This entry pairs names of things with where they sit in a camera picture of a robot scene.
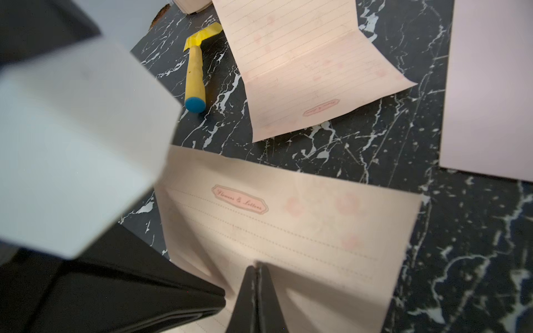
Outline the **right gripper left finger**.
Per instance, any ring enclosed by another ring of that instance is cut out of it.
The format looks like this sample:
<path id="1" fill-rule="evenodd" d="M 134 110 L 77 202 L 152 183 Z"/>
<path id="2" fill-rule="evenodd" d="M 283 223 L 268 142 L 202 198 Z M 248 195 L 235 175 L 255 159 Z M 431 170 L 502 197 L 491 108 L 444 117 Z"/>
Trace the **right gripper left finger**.
<path id="1" fill-rule="evenodd" d="M 248 266 L 226 332 L 256 332 L 256 268 Z"/>

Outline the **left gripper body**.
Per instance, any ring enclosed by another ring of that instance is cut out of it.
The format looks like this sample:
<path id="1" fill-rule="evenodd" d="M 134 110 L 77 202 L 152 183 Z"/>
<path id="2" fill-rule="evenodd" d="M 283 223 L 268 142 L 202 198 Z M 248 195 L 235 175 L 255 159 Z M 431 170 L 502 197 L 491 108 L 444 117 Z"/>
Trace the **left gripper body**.
<path id="1" fill-rule="evenodd" d="M 1 243 L 3 332 L 164 332 L 225 304 L 118 224 L 76 259 Z"/>

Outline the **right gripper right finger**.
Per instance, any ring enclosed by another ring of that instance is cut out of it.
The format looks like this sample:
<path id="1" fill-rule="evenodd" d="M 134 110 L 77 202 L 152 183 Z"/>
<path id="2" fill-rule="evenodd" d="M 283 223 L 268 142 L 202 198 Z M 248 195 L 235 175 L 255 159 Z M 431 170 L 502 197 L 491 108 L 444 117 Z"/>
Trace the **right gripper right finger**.
<path id="1" fill-rule="evenodd" d="M 256 332 L 288 332 L 273 280 L 266 264 L 256 267 L 255 278 Z"/>

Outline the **pink lined letter paper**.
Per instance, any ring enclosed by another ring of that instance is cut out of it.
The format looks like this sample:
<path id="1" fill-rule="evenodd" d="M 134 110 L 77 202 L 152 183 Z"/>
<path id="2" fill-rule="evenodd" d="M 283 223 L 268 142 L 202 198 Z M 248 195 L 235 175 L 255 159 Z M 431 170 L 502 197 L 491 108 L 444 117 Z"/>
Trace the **pink lined letter paper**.
<path id="1" fill-rule="evenodd" d="M 254 142 L 413 86 L 359 30 L 354 1 L 216 0 L 214 6 L 244 82 Z"/>

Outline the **pink envelope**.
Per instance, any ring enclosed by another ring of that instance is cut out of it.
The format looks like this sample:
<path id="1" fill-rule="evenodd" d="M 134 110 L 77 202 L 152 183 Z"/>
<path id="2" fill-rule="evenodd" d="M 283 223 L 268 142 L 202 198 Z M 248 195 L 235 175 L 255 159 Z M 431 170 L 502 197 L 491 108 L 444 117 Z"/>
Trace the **pink envelope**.
<path id="1" fill-rule="evenodd" d="M 532 2 L 454 3 L 439 164 L 532 180 Z"/>

